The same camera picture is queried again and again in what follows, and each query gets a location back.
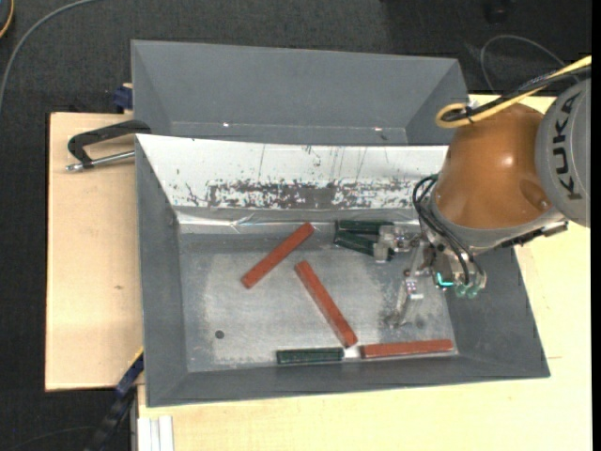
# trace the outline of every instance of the red stick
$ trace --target red stick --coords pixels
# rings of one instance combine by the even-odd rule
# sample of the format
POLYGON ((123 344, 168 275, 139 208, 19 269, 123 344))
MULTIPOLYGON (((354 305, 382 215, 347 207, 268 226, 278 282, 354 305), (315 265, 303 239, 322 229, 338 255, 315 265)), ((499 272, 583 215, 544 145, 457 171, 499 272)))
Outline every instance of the red stick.
POLYGON ((315 228, 309 223, 301 225, 297 230, 290 234, 285 241, 279 244, 258 264, 246 272, 241 279, 242 284, 247 289, 250 289, 263 277, 265 277, 269 271, 282 262, 288 254, 299 247, 299 245, 301 245, 311 234, 313 234, 314 230, 315 228))
POLYGON ((363 359, 427 354, 429 352, 445 352, 446 350, 452 349, 453 341, 451 339, 368 344, 360 347, 361 357, 363 359))
POLYGON ((338 306, 331 299, 330 294, 323 287, 321 281, 314 273, 313 269, 306 260, 299 262, 294 270, 301 279, 304 286, 311 294, 311 297, 316 302, 317 306, 328 320, 328 323, 333 328, 334 332, 342 342, 345 348, 357 343, 357 336, 348 325, 347 320, 338 309, 338 306))

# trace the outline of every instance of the dark carpet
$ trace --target dark carpet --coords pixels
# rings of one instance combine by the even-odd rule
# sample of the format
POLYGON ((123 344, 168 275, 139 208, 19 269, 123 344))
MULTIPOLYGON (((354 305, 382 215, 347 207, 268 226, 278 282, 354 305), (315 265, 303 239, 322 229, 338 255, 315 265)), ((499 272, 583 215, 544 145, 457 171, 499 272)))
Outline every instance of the dark carpet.
MULTIPOLYGON (((0 40, 0 73, 23 33, 76 0, 17 0, 0 40)), ((0 451, 78 450, 111 404, 109 390, 44 394, 46 114, 115 112, 131 79, 130 40, 169 39, 445 55, 472 92, 509 89, 592 50, 592 0, 516 0, 507 22, 486 22, 483 0, 120 0, 95 3, 40 28, 19 54, 0 116, 0 451)), ((123 428, 110 449, 128 449, 123 428)))

